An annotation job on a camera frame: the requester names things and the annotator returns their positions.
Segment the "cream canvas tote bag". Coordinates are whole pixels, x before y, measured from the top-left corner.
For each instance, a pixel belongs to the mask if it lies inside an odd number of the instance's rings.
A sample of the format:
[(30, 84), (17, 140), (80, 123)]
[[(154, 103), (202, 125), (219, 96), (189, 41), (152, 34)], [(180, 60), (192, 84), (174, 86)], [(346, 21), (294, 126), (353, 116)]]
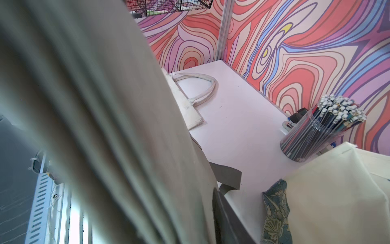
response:
[(187, 128), (192, 130), (205, 122), (197, 107), (216, 94), (217, 80), (210, 75), (200, 73), (168, 73), (165, 69), (162, 71)]

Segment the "olive green canvas bag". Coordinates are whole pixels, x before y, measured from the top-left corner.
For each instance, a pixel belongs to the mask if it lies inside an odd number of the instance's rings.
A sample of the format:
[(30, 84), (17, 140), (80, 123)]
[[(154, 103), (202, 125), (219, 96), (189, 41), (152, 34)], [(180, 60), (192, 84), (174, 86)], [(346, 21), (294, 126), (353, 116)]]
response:
[(1, 1), (1, 113), (108, 244), (217, 244), (217, 177), (122, 1)]

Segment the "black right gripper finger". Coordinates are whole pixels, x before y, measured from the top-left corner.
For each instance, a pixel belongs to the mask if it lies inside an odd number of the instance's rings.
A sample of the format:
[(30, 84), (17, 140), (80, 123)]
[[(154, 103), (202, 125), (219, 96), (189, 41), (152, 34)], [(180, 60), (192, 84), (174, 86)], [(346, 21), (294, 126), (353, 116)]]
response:
[(212, 206), (217, 244), (256, 243), (226, 198), (216, 188), (213, 190)]

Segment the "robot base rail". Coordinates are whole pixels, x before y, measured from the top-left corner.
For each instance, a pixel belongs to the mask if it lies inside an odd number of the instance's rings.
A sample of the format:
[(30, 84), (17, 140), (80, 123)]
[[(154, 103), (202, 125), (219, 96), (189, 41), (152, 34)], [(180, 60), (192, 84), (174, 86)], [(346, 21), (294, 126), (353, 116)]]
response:
[(92, 244), (92, 225), (87, 214), (72, 196), (69, 186), (59, 183), (49, 172), (51, 162), (40, 150), (31, 158), (38, 175), (26, 244)]

